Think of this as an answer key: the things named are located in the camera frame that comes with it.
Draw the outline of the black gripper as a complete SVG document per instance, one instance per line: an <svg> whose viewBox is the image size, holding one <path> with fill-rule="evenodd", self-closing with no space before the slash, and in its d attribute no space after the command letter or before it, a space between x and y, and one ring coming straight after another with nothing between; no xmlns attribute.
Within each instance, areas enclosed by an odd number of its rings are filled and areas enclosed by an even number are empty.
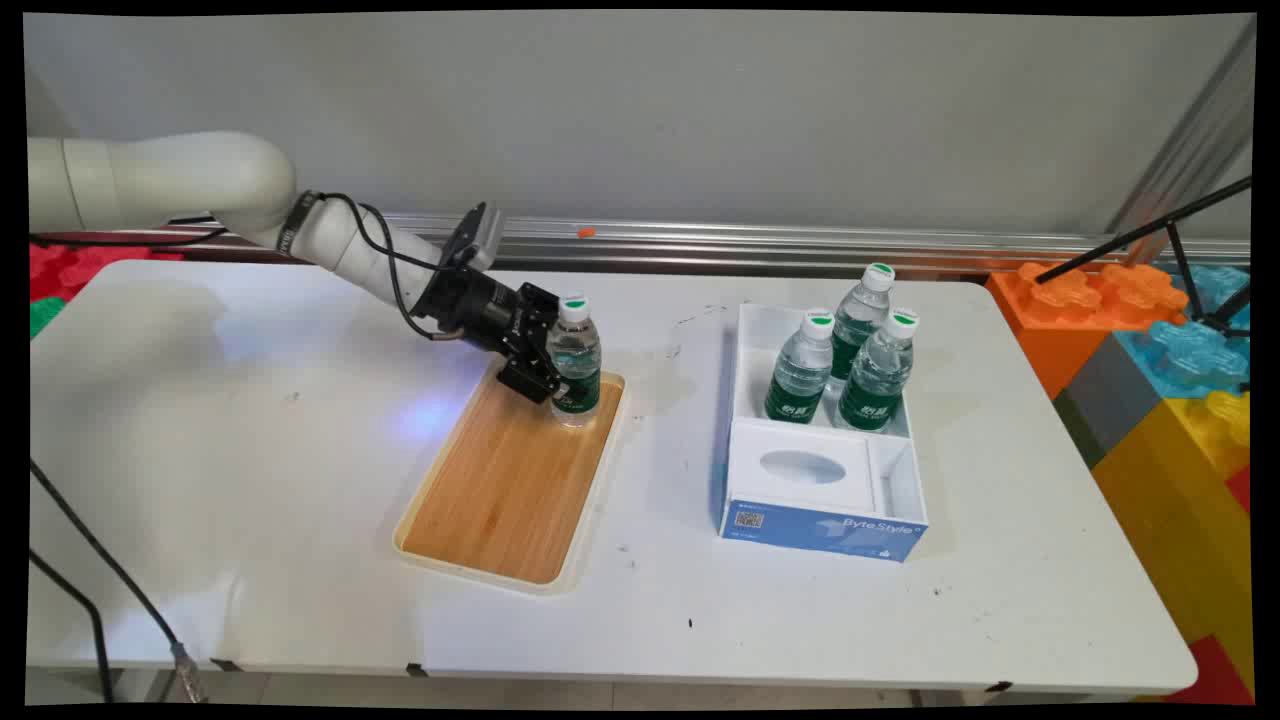
<svg viewBox="0 0 1280 720"><path fill-rule="evenodd" d="M438 272L413 305L436 333L507 361L497 380L532 404L562 395L562 378L547 361L547 331L559 316L559 297L532 283L518 290L468 268Z"/></svg>

